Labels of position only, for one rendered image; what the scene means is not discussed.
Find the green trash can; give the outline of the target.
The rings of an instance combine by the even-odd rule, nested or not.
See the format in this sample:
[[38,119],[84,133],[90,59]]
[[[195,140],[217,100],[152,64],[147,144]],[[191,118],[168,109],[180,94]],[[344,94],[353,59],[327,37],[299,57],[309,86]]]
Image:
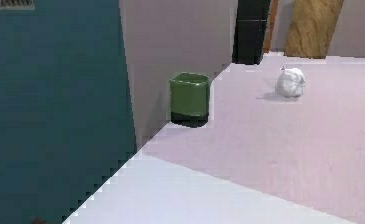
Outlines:
[[208,122],[211,79],[203,74],[181,72],[169,80],[170,120],[186,127]]

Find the black tall cabinet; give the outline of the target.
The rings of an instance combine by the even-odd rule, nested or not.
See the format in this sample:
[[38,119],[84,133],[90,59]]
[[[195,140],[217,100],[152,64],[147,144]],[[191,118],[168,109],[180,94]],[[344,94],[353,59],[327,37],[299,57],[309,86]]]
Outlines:
[[232,62],[259,64],[271,0],[238,0]]

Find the white crumpled ball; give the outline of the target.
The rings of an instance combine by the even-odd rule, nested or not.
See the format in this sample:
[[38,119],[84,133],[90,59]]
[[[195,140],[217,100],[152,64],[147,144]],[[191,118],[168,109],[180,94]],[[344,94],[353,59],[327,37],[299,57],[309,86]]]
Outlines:
[[305,75],[299,68],[281,68],[275,84],[275,92],[286,98],[298,98],[304,94]]

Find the orange wooden pole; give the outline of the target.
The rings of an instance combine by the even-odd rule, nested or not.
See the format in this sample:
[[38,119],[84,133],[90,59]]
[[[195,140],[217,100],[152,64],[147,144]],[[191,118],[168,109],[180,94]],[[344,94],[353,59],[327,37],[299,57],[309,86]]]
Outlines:
[[272,35],[278,10],[278,3],[279,0],[271,0],[270,1],[270,8],[269,8],[269,14],[268,14],[268,20],[267,20],[267,27],[266,27],[266,33],[265,33],[265,39],[264,39],[264,45],[263,50],[265,53],[269,53],[271,49],[271,41],[272,41]]

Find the light wooden door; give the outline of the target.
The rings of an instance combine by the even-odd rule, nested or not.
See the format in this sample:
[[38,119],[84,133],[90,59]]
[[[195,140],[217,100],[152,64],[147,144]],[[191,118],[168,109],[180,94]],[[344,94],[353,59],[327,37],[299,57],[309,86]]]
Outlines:
[[295,0],[284,55],[325,59],[344,0]]

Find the grey framed picture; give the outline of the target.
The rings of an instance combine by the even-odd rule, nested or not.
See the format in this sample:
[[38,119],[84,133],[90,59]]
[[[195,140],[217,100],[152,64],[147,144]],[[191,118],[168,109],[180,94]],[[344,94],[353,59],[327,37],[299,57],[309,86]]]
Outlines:
[[34,0],[0,0],[0,10],[30,10],[34,8]]

